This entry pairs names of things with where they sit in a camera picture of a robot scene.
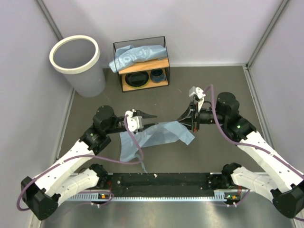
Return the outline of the light blue trash bag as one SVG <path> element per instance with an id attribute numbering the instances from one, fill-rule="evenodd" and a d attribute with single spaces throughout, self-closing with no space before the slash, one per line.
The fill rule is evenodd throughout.
<path id="1" fill-rule="evenodd" d="M 117 73 L 136 63 L 154 59 L 164 59 L 167 56 L 167 48 L 162 45 L 146 45 L 140 47 L 128 45 L 116 50 L 114 59 L 109 63 L 109 67 L 114 73 Z"/>
<path id="2" fill-rule="evenodd" d="M 133 133 L 132 136 L 128 132 L 119 133 L 119 135 L 121 140 L 119 163 L 139 162 L 144 172 L 147 172 L 146 165 L 149 160 L 146 158 L 146 148 L 156 149 L 160 145 L 178 141 L 190 145 L 195 139 L 194 134 L 177 121 L 162 122 L 142 132 Z"/>

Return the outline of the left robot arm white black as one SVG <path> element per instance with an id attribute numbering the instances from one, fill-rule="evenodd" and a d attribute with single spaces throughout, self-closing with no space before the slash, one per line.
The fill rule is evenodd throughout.
<path id="1" fill-rule="evenodd" d="M 110 134 L 127 132 L 134 134 L 146 130 L 151 124 L 143 119 L 155 118 L 140 110 L 128 110 L 124 116 L 116 116 L 109 105 L 99 107 L 92 125 L 83 133 L 68 152 L 53 165 L 34 178 L 21 181 L 21 193 L 17 199 L 19 211 L 31 210 L 40 221 L 49 218 L 70 197 L 89 188 L 103 188 L 108 173 L 99 164 L 93 164 L 82 174 L 72 174 L 90 159 L 109 160 L 99 153 L 111 142 Z"/>

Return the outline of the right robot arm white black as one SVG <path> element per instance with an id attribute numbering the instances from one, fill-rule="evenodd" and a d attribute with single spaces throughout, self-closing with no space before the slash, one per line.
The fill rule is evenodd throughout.
<path id="1" fill-rule="evenodd" d="M 249 155 L 265 172 L 256 174 L 237 163 L 226 164 L 222 183 L 227 188 L 245 187 L 265 197 L 285 217 L 295 219 L 304 209 L 304 174 L 284 160 L 256 127 L 239 114 L 239 101 L 222 92 L 203 108 L 205 93 L 198 87 L 189 93 L 193 99 L 178 122 L 196 132 L 202 124 L 216 124 L 228 142 Z"/>

